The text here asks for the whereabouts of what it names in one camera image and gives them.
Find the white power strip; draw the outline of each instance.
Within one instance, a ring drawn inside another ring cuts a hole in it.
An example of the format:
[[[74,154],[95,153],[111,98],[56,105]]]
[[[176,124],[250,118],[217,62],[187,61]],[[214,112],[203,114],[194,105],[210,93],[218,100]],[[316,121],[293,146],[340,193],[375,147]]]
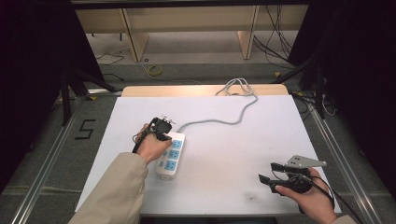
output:
[[[186,140],[184,133],[170,132],[168,136],[172,137],[172,146],[165,150],[155,164],[155,173],[163,180],[175,178],[177,167],[180,164],[181,152]]]

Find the gray cable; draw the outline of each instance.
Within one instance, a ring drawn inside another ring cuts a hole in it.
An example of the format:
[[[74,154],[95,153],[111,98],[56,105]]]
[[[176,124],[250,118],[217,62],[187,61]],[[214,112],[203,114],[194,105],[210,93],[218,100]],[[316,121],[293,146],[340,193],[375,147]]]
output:
[[[230,80],[223,89],[221,89],[220,91],[216,92],[216,95],[218,95],[220,92],[222,91],[226,91],[228,95],[234,95],[232,93],[230,93],[229,89],[231,88],[231,86],[235,83],[235,82],[239,82],[239,85],[241,86],[242,90],[244,91],[245,94],[240,95],[238,94],[237,96],[253,96],[254,100],[252,102],[250,102],[249,104],[245,105],[245,107],[242,109],[241,113],[239,114],[239,119],[235,122],[228,122],[228,121],[223,121],[223,120],[219,120],[219,119],[204,119],[204,120],[198,120],[198,121],[193,121],[193,122],[189,122],[186,123],[184,125],[182,125],[177,132],[181,133],[183,131],[183,129],[185,129],[187,126],[190,126],[192,124],[198,124],[198,123],[208,123],[208,122],[216,122],[216,123],[222,123],[222,124],[228,124],[228,125],[235,125],[238,124],[242,121],[242,118],[244,117],[245,114],[245,110],[250,106],[253,105],[254,103],[256,103],[259,98],[257,98],[257,96],[254,94],[253,89],[250,87],[250,85],[248,84],[248,82],[244,79],[244,78],[234,78],[232,80]]]

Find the gray carpet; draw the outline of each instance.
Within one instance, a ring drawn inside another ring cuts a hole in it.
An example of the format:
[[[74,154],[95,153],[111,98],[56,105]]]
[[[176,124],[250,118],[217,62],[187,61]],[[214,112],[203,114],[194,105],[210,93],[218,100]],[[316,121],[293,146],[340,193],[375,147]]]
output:
[[[145,73],[141,65],[110,65],[101,66],[104,74],[114,74],[123,78],[121,81],[113,75],[105,75],[106,82],[117,88],[130,85],[192,85],[199,81],[204,84],[224,85],[235,77],[244,77],[250,84],[270,83],[275,80],[275,72],[285,74],[288,69],[278,68],[271,64],[166,64],[163,65],[163,73],[158,78],[151,79]],[[300,77],[294,77],[285,84],[290,91],[297,91],[297,83]],[[87,83],[88,89],[98,89],[94,84]],[[27,223],[67,223],[73,216],[74,208],[78,202],[85,181],[91,170],[96,152],[104,135],[106,125],[111,115],[117,96],[97,96],[95,100],[87,99],[70,134],[56,161],[49,178],[43,188],[35,207],[28,218]],[[305,104],[296,100],[299,111],[305,111]],[[46,159],[57,134],[61,130],[62,103],[54,103],[53,110],[49,113],[48,122],[42,128],[40,135],[34,143],[34,150],[29,152],[20,168],[8,184],[7,189],[0,196],[0,223],[10,223],[28,187],[35,180],[41,164]],[[328,163],[324,168],[325,173],[332,185],[351,206],[358,212],[361,219],[360,209],[357,206],[350,190],[339,171],[336,162],[332,158],[323,136],[319,132],[309,111],[301,114],[304,125],[312,141],[315,151],[321,160]],[[77,140],[77,137],[87,136],[79,128],[84,119],[94,119],[87,122],[85,127],[92,128],[90,139]],[[375,171],[368,161],[359,154],[359,147],[351,136],[347,124],[339,114],[331,117],[326,116],[332,133],[343,149],[348,162],[354,168],[361,184],[368,192],[376,210],[384,220],[384,223],[392,223],[396,219],[396,202],[391,198],[385,186],[381,183]],[[351,215],[350,211],[343,206],[344,214]],[[277,217],[278,223],[313,223],[304,215]]]

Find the sleeve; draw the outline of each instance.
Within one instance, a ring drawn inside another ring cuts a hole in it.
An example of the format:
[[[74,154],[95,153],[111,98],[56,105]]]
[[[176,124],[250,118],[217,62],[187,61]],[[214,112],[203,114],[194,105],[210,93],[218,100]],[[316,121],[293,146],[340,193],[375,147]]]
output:
[[[343,216],[337,218],[332,224],[356,224],[350,216]]]
[[[138,223],[148,173],[139,155],[121,153],[69,223]]]

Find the floor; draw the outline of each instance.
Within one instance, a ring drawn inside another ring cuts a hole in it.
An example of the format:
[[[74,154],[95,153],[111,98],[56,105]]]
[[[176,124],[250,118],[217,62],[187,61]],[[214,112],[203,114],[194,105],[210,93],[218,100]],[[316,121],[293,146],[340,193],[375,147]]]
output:
[[[284,32],[284,36],[291,46],[296,34],[293,31]],[[256,36],[267,44],[266,41],[271,33],[258,32]],[[87,37],[92,45],[92,51],[104,71],[111,70],[110,66],[106,66],[107,64],[149,67],[167,64],[240,64],[241,66],[248,66],[264,63],[272,68],[266,71],[268,77],[275,78],[276,72],[281,71],[283,74],[285,71],[283,67],[290,66],[277,57],[265,56],[265,53],[256,45],[252,48],[250,59],[244,60],[235,32],[151,34],[141,63],[134,62],[125,35],[121,41],[119,34],[95,34],[87,35]],[[284,55],[279,39],[272,38],[268,47]],[[298,80],[299,77],[297,76],[286,83],[289,91],[298,90]],[[95,119],[95,130],[99,130],[98,133],[103,133],[111,114],[111,106],[114,105],[115,100],[116,97],[110,96],[108,98],[98,98],[96,101],[87,100],[84,103],[76,101],[76,105],[81,104],[81,111],[78,114],[79,119]],[[299,101],[296,101],[296,105],[302,110],[305,107],[305,104]],[[102,114],[95,115],[90,111],[103,111],[107,114],[104,118]],[[367,160],[359,154],[359,146],[348,132],[348,127],[342,117],[339,115],[331,116],[329,113],[326,114],[325,120],[321,120],[318,119],[316,112],[308,107],[307,111],[302,113],[302,119],[314,148],[318,149],[318,157],[327,158],[329,167],[332,167],[325,170],[332,186],[337,188],[341,197],[357,211],[363,223],[393,222],[396,219],[394,213],[396,202],[388,194]],[[62,120],[62,102],[55,102],[49,120]],[[59,219],[61,220],[57,223],[67,223],[67,220],[73,216],[73,207],[75,202],[78,201],[84,185],[84,176],[87,175],[79,173],[78,166],[84,164],[89,168],[94,160],[95,150],[97,150],[97,146],[91,146],[91,149],[87,150],[85,148],[85,144],[89,144],[87,142],[68,143],[70,139],[75,138],[74,135],[70,136],[70,133],[78,133],[78,128],[80,128],[78,124],[72,124],[70,130],[60,128],[59,122],[46,124],[40,134],[42,137],[35,142],[36,150],[26,156],[10,185],[0,197],[0,214],[2,214],[0,223],[10,223],[14,218],[21,202],[29,191],[29,187],[34,184],[37,174],[40,173],[41,166],[33,166],[32,164],[46,162],[47,155],[52,153],[50,149],[53,148],[53,143],[59,141],[58,133],[69,133],[67,139],[64,139],[65,143],[59,145],[62,149],[59,155],[54,155],[54,157],[59,156],[62,159],[58,159],[50,167],[51,170],[45,181],[45,186],[41,189],[38,199],[33,199],[36,200],[36,203],[32,204],[34,209],[26,219],[28,223],[51,223],[50,220]],[[100,144],[101,136],[96,133],[92,136],[95,144]],[[81,155],[78,159],[72,156],[78,154]],[[338,168],[340,161],[346,162],[346,172],[344,169]],[[64,169],[74,170],[75,172],[65,174]],[[80,182],[64,181],[70,176],[76,175],[80,177],[76,177]],[[353,216],[347,208],[344,206],[343,208],[345,214]],[[276,219],[281,224],[311,223],[303,215],[277,217]]]

